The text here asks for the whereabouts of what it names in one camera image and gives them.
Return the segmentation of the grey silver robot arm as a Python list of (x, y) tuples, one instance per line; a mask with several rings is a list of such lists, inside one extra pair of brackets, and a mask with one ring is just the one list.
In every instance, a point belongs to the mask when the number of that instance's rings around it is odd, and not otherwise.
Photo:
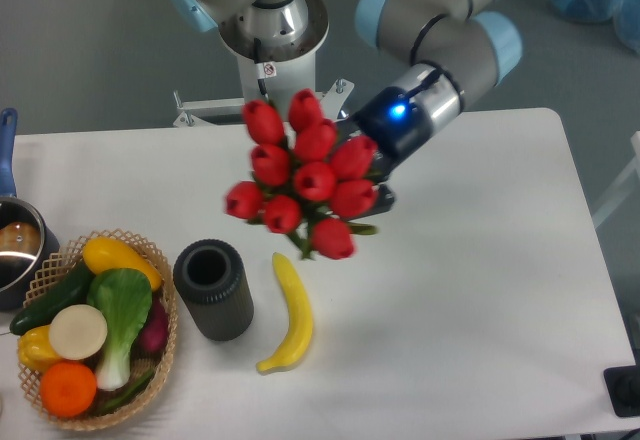
[[(286, 109), (316, 83), (316, 53), (329, 20), (322, 0), (170, 0), (195, 30), (215, 30), (237, 60), (245, 100)], [(408, 69), (364, 107), (340, 113), (351, 83), (322, 97), (340, 134), (370, 136), (379, 147), (374, 177), (391, 172), (518, 64), (522, 41), (513, 23), (489, 10), (494, 0), (360, 0), (360, 38)]]

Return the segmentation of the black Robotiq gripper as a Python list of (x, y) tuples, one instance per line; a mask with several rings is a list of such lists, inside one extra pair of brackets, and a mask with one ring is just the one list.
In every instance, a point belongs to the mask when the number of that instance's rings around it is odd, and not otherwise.
[[(336, 146), (366, 135), (377, 145), (373, 169), (379, 179), (391, 172), (424, 145), (433, 134), (428, 113), (413, 104), (399, 87), (387, 87), (350, 118), (335, 122)], [(359, 220), (389, 212), (396, 195), (386, 183), (378, 185), (378, 196), (367, 211), (352, 217)]]

